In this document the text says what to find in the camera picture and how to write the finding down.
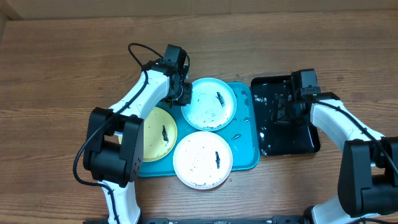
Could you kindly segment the white plate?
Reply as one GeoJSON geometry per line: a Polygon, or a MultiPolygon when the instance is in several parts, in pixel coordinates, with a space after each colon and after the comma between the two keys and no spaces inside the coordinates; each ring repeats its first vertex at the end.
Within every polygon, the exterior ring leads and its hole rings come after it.
{"type": "Polygon", "coordinates": [[[173,167],[187,186],[208,190],[221,185],[233,166],[229,144],[219,135],[198,131],[185,136],[176,146],[173,167]]]}

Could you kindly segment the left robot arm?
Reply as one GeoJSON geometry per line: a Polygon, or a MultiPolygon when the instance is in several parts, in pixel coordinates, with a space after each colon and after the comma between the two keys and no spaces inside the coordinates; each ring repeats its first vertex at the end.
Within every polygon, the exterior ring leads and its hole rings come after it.
{"type": "Polygon", "coordinates": [[[106,223],[141,221],[134,182],[144,160],[144,120],[160,101],[185,106],[192,97],[186,61],[159,58],[141,68],[139,80],[121,100],[91,112],[86,141],[73,162],[79,183],[102,188],[106,223]]]}

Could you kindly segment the light blue plate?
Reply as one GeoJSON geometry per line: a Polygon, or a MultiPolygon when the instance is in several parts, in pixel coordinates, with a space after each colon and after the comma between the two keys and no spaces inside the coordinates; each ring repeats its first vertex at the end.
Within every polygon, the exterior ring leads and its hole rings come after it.
{"type": "Polygon", "coordinates": [[[200,131],[225,128],[234,118],[237,99],[233,89],[217,78],[201,78],[192,83],[191,103],[181,107],[188,124],[200,131]]]}

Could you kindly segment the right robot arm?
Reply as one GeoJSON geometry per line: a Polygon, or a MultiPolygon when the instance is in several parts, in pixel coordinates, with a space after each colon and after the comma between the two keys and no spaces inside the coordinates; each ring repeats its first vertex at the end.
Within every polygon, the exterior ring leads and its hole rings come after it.
{"type": "Polygon", "coordinates": [[[308,123],[341,150],[338,193],[309,208],[310,223],[376,223],[397,212],[397,138],[385,137],[352,115],[332,92],[275,96],[276,123],[308,123]]]}

